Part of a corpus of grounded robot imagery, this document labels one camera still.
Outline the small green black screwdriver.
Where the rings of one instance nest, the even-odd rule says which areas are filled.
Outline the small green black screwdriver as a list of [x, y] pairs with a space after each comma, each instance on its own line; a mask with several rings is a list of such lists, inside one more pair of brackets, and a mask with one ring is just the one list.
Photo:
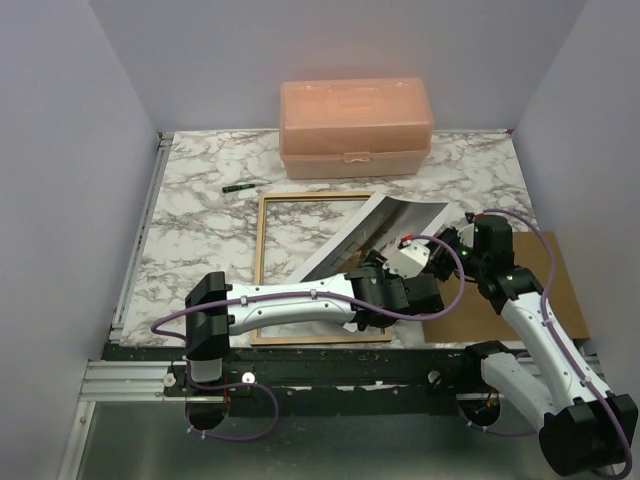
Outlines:
[[255, 189], [257, 187], [261, 187], [261, 186], [266, 186], [266, 183], [234, 184], [234, 185], [224, 186], [221, 189], [221, 192], [223, 194], [229, 194], [229, 193], [235, 193], [235, 192], [240, 192], [240, 191], [245, 191], [245, 190], [251, 190], [251, 189]]

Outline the aluminium extrusion frame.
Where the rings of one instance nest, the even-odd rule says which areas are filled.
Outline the aluminium extrusion frame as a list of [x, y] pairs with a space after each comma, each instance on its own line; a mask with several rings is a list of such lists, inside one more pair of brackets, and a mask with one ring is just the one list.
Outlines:
[[253, 278], [256, 238], [264, 230], [263, 273], [282, 281], [355, 214], [354, 202], [286, 201], [258, 219], [257, 191], [225, 195], [224, 185], [257, 181], [266, 193], [370, 191], [405, 200], [446, 202], [450, 217], [464, 209], [503, 208], [535, 215], [511, 136], [503, 130], [439, 131], [418, 173], [399, 177], [291, 180], [271, 129], [166, 133], [148, 201], [116, 308], [108, 345], [124, 355], [89, 363], [63, 458], [63, 479], [177, 479], [171, 446], [193, 446], [197, 474], [210, 478], [223, 465], [244, 476], [313, 477], [320, 467], [307, 451], [319, 420], [284, 421], [275, 435], [254, 442], [255, 457], [242, 460], [243, 444], [189, 436], [175, 402], [160, 392], [160, 355], [171, 340], [149, 330], [176, 309], [188, 281], [206, 267], [236, 280]]

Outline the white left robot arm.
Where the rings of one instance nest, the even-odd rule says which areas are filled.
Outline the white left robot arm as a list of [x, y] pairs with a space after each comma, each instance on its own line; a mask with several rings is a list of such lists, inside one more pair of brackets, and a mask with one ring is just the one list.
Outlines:
[[230, 338], [265, 327], [320, 321], [386, 329], [406, 316], [438, 314], [444, 303], [428, 253], [418, 253], [414, 272], [401, 273], [369, 251], [344, 273], [298, 284], [229, 284], [222, 272], [205, 275], [185, 298], [185, 307], [215, 305], [186, 315], [187, 382], [201, 395], [214, 393], [230, 355]]

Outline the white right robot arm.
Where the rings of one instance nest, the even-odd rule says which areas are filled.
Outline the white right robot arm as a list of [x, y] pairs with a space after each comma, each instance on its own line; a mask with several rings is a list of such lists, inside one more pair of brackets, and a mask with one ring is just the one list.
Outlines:
[[501, 342], [465, 350], [460, 379], [469, 390], [495, 388], [536, 429], [544, 458], [554, 472], [569, 476], [621, 465], [618, 478], [633, 467], [631, 446], [639, 411], [627, 394], [618, 395], [581, 356], [564, 332], [549, 301], [548, 284], [516, 262], [508, 212], [488, 210], [462, 230], [447, 228], [434, 246], [431, 271], [442, 281], [464, 271], [480, 295], [518, 334], [539, 374], [524, 369]]

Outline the orange translucent plastic toolbox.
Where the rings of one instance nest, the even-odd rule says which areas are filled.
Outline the orange translucent plastic toolbox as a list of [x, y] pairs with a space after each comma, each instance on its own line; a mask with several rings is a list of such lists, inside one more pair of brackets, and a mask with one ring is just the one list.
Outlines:
[[292, 180], [413, 175], [433, 131], [417, 77], [281, 85], [279, 154]]

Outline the glossy photo print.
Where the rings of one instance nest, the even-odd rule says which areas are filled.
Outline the glossy photo print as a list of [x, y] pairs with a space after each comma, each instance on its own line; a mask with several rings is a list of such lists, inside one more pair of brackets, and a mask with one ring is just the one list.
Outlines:
[[[435, 234], [449, 210], [448, 203], [411, 202], [375, 194], [285, 282], [356, 299], [348, 270], [359, 267], [369, 252], [382, 256], [383, 248], [398, 237], [409, 240], [407, 236]], [[415, 316], [326, 297], [304, 300], [302, 306], [302, 313], [287, 315], [293, 324], [321, 322], [359, 330], [384, 329], [406, 316]]]

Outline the rectangular picture frame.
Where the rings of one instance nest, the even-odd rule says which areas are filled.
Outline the rectangular picture frame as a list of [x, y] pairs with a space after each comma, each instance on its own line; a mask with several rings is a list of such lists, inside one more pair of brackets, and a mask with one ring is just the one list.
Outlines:
[[[254, 282], [263, 281], [265, 233], [267, 227], [267, 205], [269, 202], [319, 202], [319, 201], [363, 201], [368, 200], [373, 192], [280, 192], [262, 193], [258, 204], [257, 236], [254, 261]], [[347, 343], [382, 343], [390, 342], [390, 329], [382, 329], [380, 333], [359, 336], [331, 335], [331, 336], [293, 336], [293, 337], [263, 337], [261, 330], [251, 332], [252, 346], [300, 346]]]

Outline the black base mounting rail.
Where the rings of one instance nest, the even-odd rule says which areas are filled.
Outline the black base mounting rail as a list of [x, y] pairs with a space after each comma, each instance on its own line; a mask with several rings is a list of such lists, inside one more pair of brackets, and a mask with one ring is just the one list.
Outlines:
[[105, 346], [108, 365], [159, 382], [155, 397], [183, 401], [196, 421], [235, 417], [426, 413], [497, 421], [504, 401], [464, 350], [239, 348], [222, 376], [199, 380], [176, 348]]

